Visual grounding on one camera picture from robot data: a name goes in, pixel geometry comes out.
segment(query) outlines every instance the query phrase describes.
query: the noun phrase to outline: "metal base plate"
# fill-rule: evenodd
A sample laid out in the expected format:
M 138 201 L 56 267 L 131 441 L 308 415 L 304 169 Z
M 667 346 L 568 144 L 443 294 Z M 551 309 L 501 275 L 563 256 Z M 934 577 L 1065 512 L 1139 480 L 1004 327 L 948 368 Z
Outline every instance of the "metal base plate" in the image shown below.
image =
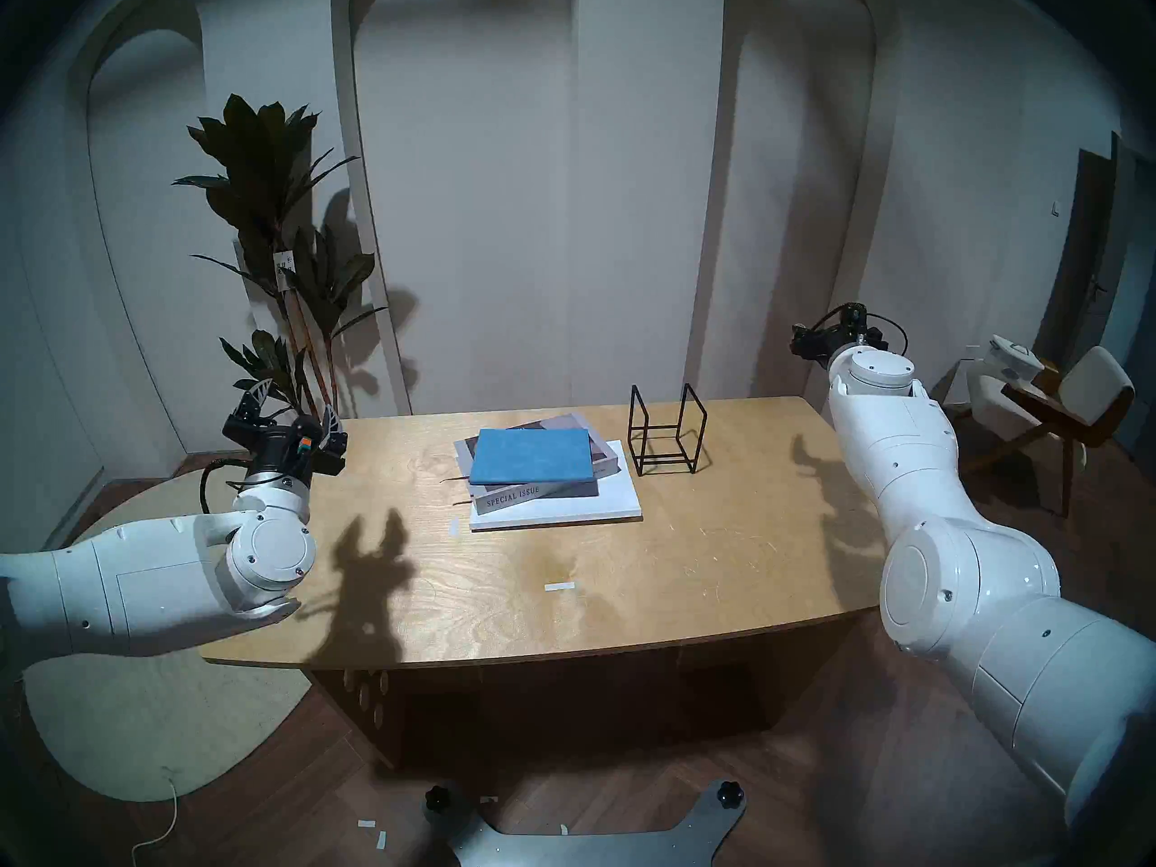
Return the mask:
M 677 827 L 659 832 L 507 836 L 483 821 L 457 786 L 449 787 L 449 801 L 439 802 L 438 810 L 423 805 L 422 813 L 461 867 L 707 867 L 747 810 L 741 791 L 738 800 L 734 795 L 727 799 L 729 807 L 722 803 L 722 783 L 716 780 L 706 787 Z

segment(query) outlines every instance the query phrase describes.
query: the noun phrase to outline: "screw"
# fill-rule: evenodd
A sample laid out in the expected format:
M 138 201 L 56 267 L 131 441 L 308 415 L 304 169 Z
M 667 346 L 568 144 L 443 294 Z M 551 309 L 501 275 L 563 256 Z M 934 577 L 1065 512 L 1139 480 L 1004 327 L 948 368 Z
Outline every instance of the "screw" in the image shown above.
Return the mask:
M 435 786 L 425 793 L 425 807 L 435 814 L 442 814 L 450 807 L 451 801 L 450 791 L 444 786 Z
M 742 787 L 734 780 L 726 780 L 719 786 L 719 801 L 724 808 L 738 808 L 742 805 Z

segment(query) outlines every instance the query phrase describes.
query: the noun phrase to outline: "wall arch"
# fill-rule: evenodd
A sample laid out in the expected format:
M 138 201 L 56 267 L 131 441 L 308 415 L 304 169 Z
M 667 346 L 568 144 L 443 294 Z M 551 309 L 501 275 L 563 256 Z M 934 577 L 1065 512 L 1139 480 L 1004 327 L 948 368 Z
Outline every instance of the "wall arch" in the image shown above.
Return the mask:
M 140 0 L 103 44 L 86 98 L 91 187 L 109 266 L 153 383 L 186 451 L 221 450 L 238 372 L 217 338 L 243 341 L 244 288 L 192 253 L 227 227 L 171 181 L 217 172 L 185 126 L 206 113 L 192 0 Z
M 827 312 L 857 199 L 875 65 L 862 0 L 726 0 L 711 195 L 687 377 L 801 395 L 791 325 Z
M 351 197 L 414 412 L 566 402 L 570 0 L 347 6 Z

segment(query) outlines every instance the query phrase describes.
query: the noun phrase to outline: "rug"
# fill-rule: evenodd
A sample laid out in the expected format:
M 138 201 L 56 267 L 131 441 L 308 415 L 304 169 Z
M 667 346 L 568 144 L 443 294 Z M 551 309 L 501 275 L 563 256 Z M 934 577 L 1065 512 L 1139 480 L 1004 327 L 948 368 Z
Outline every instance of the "rug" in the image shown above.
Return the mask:
M 235 496 L 209 477 L 214 512 Z M 139 519 L 200 512 L 200 472 L 150 488 L 109 512 L 83 538 Z M 34 665 L 24 694 L 45 747 L 62 770 L 94 792 L 124 801 L 161 801 L 212 783 L 264 742 L 310 682 L 298 670 L 210 665 L 195 649 L 151 658 L 80 654 Z

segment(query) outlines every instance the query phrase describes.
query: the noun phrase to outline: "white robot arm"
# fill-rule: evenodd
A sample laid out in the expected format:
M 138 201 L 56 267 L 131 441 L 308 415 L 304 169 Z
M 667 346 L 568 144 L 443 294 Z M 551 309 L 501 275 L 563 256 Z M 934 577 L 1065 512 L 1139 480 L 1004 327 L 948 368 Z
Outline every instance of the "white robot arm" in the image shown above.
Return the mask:
M 336 474 L 346 435 L 260 417 L 268 380 L 224 433 L 253 452 L 232 511 L 133 521 L 51 553 L 0 555 L 0 679 L 74 652 L 156 655 L 272 624 L 313 564 L 312 472 Z
M 1060 599 L 1048 553 L 976 511 L 914 366 L 868 343 L 862 305 L 842 311 L 835 328 L 796 327 L 792 350 L 827 365 L 844 459 L 879 507 L 883 627 L 943 667 L 1021 768 L 1064 796 L 1070 824 L 1127 721 L 1156 714 L 1156 644 Z

